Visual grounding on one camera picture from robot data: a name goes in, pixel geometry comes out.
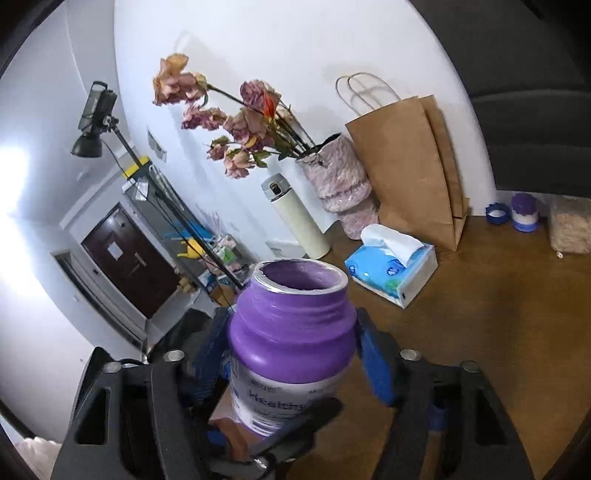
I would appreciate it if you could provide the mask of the person's left hand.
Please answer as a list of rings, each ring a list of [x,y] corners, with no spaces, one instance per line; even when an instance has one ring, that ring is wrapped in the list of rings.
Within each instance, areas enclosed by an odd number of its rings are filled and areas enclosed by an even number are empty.
[[[250,458],[249,448],[260,441],[259,436],[228,417],[213,419],[209,421],[209,425],[221,432],[228,444],[226,450],[229,458],[233,461],[248,461]]]

